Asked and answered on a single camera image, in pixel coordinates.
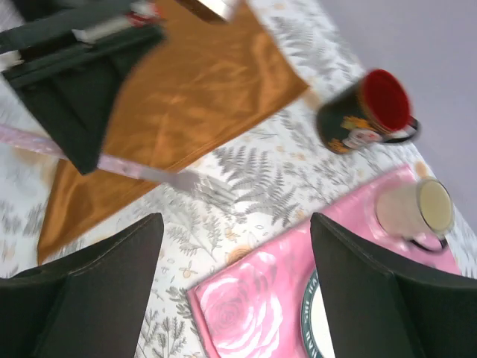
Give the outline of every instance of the mug handle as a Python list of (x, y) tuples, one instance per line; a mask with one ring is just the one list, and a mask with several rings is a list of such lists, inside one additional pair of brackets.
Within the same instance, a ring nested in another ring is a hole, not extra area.
[(386, 139), (382, 142), (382, 144), (397, 144), (397, 143), (406, 142), (410, 139), (415, 138), (416, 135), (418, 135), (419, 132), (420, 132), (419, 121), (417, 121), (417, 119), (415, 119), (414, 117), (411, 117), (411, 124), (409, 125), (409, 127), (411, 127), (414, 131), (411, 132), (410, 134), (408, 134), (408, 136), (404, 136), (404, 137), (401, 137), (401, 138)]
[(416, 240), (407, 240), (408, 242), (410, 242), (412, 245), (416, 246), (417, 248), (420, 248), (421, 250), (425, 251), (425, 252), (429, 252), (430, 254), (442, 254), (446, 249), (447, 247), (449, 246), (449, 243), (447, 242), (447, 239), (444, 237), (442, 239), (439, 239), (439, 243), (440, 243), (440, 248), (438, 249), (433, 249), (433, 248), (427, 248), (426, 246), (420, 244), (419, 242), (417, 242)]

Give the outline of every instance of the gray wall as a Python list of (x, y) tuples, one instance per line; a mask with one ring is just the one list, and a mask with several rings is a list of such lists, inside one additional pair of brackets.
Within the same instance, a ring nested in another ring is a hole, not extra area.
[(477, 230), (477, 1), (319, 1), (366, 68), (402, 81), (416, 146)]

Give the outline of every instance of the floral tablecloth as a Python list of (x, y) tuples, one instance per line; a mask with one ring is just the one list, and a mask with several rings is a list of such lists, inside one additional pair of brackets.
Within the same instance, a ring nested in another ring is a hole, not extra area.
[[(252, 0), (250, 5), (322, 100), (363, 73), (316, 1)], [(0, 0), (0, 28), (19, 23), (8, 0)], [(391, 167), (412, 163), (422, 175), (429, 170), (412, 144), (375, 145), (346, 157), (328, 152), (315, 135), (311, 99), (305, 95), (191, 166), (234, 186), (240, 201), (231, 214), (162, 185), (61, 253), (91, 245), (148, 213), (163, 214), (165, 237), (137, 357), (204, 357), (186, 300), (188, 288)], [(0, 122), (41, 131), (4, 81)], [(0, 144), (2, 277), (35, 266), (55, 166), (53, 158)], [(258, 200), (251, 204), (250, 199)], [(477, 240), (459, 212), (448, 240), (462, 272), (477, 277)]]

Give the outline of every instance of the dark green rim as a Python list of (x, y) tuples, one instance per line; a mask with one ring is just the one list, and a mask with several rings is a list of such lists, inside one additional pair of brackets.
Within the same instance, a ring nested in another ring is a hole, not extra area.
[(301, 334), (303, 337), (303, 345), (306, 353), (310, 358), (323, 358), (323, 355), (318, 348), (313, 336), (312, 323), (310, 315), (312, 313), (312, 302), (315, 297), (316, 291), (320, 287), (320, 281), (318, 281), (318, 273), (313, 271), (308, 284), (305, 288), (305, 295), (303, 296), (303, 302), (301, 304)]

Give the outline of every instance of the mug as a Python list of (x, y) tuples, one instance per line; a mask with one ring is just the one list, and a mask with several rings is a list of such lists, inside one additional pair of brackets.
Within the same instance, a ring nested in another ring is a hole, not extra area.
[[(318, 134), (330, 151), (346, 154), (373, 142), (406, 142), (420, 131), (408, 96), (384, 69), (374, 69), (319, 109)], [(406, 130), (404, 137), (395, 137)]]
[[(383, 230), (401, 236), (418, 248), (440, 252), (447, 247), (444, 234), (454, 225), (454, 205), (444, 185), (434, 178), (385, 190), (376, 199), (376, 218)], [(439, 238), (440, 249), (421, 245), (414, 237), (430, 233)]]

